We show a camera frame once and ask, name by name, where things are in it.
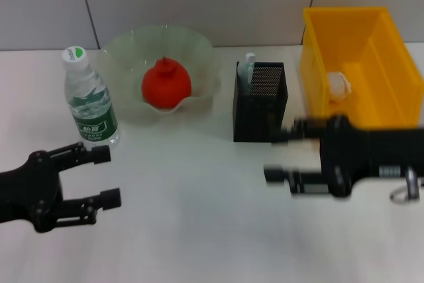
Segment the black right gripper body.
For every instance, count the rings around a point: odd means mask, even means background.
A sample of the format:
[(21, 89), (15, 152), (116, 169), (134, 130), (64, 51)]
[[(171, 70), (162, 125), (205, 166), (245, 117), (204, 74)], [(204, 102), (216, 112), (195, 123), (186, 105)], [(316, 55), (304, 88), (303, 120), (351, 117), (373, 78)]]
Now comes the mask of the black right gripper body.
[(404, 178), (407, 199), (419, 198), (423, 128), (367, 130), (344, 115), (327, 119), (320, 138), (321, 172), (336, 198), (347, 198), (365, 178)]

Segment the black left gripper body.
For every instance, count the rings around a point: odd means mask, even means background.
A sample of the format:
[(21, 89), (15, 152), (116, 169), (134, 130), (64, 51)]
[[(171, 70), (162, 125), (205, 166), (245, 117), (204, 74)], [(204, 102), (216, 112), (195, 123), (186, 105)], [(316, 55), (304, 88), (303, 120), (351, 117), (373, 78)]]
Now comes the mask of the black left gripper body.
[(63, 201), (62, 185), (54, 161), (36, 151), (20, 167), (1, 173), (1, 222), (24, 220), (45, 233), (56, 227), (53, 210)]

